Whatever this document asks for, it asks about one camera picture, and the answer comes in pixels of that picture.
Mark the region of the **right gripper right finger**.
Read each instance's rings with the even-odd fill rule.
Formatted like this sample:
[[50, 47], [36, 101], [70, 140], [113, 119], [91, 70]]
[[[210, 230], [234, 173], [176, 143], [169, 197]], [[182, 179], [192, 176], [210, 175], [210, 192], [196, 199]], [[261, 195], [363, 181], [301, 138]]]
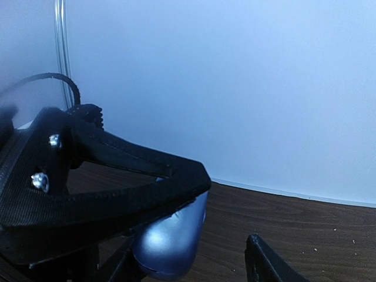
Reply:
[[259, 235], [249, 235], [244, 251], [247, 281], [309, 282], [290, 267]]

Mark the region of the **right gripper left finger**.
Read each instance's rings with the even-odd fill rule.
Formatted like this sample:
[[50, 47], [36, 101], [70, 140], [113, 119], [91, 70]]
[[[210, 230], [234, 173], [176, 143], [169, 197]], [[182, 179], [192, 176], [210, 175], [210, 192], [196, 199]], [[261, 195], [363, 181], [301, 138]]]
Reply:
[[103, 130], [93, 104], [1, 109], [1, 255], [37, 264], [172, 214], [209, 190], [204, 166]]

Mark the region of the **purple earbud charging case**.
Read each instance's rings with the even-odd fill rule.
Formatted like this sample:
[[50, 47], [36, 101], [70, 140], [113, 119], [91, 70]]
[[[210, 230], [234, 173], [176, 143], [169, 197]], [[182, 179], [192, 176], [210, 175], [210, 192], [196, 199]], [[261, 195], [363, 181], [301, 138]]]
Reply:
[[136, 233], [133, 256], [149, 277], [180, 280], [192, 267], [206, 219], [208, 191], [172, 215]]

